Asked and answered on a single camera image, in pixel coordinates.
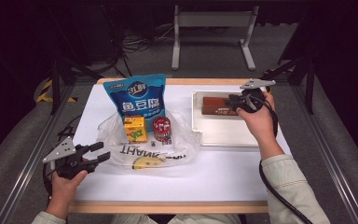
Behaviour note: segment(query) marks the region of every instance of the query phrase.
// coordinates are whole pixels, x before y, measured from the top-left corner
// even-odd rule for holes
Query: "brown box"
[[[203,97],[201,114],[203,115],[225,115],[237,116],[229,105],[226,105],[228,98],[223,97]]]

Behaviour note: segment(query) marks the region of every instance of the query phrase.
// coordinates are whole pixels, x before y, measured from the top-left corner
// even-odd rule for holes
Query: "white tray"
[[[192,91],[192,130],[197,133],[203,146],[257,147],[245,121],[238,116],[202,115],[202,99],[228,97],[241,92]]]

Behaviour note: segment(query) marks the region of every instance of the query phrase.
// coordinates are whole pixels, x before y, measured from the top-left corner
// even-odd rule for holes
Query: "yellow juice box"
[[[130,143],[147,142],[146,120],[142,116],[125,117],[124,129]]]

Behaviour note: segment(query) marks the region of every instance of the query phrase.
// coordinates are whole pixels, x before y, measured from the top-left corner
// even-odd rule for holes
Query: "human hand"
[[[263,91],[263,94],[266,97],[266,101],[271,105],[272,110],[275,111],[272,94],[266,91]],[[254,113],[247,113],[240,107],[237,108],[236,112],[243,120],[245,120],[249,131],[255,137],[257,142],[262,141],[263,139],[270,139],[271,137],[275,138],[272,117],[265,106],[262,106],[260,110]]]
[[[77,186],[86,178],[87,171],[81,171],[72,179],[59,177],[57,172],[52,174],[52,195],[47,213],[65,219],[68,215],[68,208],[71,201],[75,198]]]
[[[272,95],[266,91],[263,91],[263,94],[272,110],[275,111],[275,103]],[[245,120],[249,131],[255,137],[260,148],[262,160],[284,153],[275,138],[272,116],[265,106],[262,106],[260,110],[254,113],[248,113],[239,107],[236,112]]]

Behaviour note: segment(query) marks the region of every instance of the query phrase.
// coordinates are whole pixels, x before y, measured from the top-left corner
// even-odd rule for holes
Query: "snack bag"
[[[126,116],[142,116],[146,120],[147,132],[151,133],[153,119],[165,116],[165,80],[163,74],[134,76],[105,82],[103,87],[116,105],[123,123]]]

